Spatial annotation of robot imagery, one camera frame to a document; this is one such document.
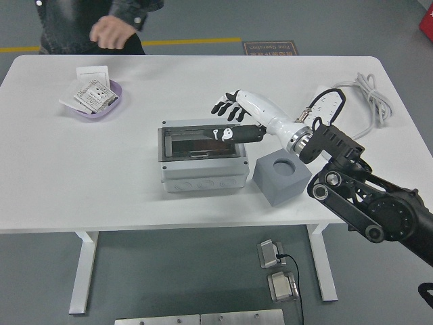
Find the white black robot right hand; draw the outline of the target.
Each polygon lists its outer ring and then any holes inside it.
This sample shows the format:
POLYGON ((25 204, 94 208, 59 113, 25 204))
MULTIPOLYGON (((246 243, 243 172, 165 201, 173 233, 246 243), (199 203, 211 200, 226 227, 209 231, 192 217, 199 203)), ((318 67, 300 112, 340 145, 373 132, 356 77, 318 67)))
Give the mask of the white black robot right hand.
POLYGON ((236 118, 238 122, 241 122, 244 115, 248 113, 266 128, 268 134, 277 136, 282 148, 288 152, 295 152, 300 138, 311 133, 305 124, 296 123, 270 99, 257 93, 244 90, 227 92, 214 105, 211 113, 222 116, 228 110, 230 111, 228 121, 236 118))

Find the person's left hand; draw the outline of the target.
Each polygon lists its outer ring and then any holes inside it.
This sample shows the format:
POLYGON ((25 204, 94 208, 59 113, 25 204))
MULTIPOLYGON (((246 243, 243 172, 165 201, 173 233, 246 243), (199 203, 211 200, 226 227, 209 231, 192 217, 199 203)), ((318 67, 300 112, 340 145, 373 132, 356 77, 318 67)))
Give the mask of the person's left hand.
POLYGON ((102 49, 142 49, 136 32, 136 29, 124 20, 109 15, 101 17, 92 26, 89 39, 102 49))

